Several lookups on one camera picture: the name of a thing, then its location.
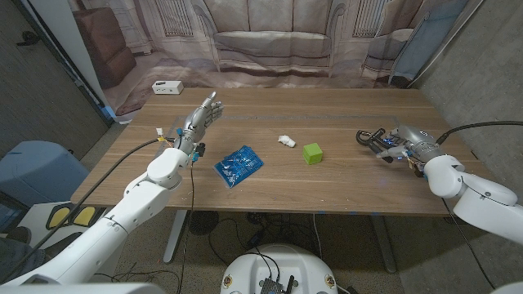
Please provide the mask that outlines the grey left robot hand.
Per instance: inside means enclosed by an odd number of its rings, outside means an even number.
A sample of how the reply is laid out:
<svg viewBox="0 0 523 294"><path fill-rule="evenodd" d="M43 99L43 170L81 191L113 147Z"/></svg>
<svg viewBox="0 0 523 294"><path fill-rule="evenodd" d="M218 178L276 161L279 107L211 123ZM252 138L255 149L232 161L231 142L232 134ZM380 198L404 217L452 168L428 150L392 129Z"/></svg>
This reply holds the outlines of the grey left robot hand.
<svg viewBox="0 0 523 294"><path fill-rule="evenodd" d="M191 154L194 145L199 143L210 125L217 121L223 113L224 106L216 101L217 93L213 91L203 103L190 113L181 129L181 135L175 140L174 146L185 154Z"/></svg>

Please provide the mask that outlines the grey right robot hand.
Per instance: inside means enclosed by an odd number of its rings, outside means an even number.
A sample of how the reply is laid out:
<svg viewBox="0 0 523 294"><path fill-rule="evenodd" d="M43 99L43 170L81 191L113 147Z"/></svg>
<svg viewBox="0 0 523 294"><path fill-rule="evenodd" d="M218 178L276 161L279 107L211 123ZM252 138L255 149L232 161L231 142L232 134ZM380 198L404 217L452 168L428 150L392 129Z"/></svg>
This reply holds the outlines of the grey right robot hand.
<svg viewBox="0 0 523 294"><path fill-rule="evenodd" d="M433 158L445 155L432 135L416 127L399 125L386 138L393 143L393 146L377 153L378 158L411 157L422 163L428 163Z"/></svg>

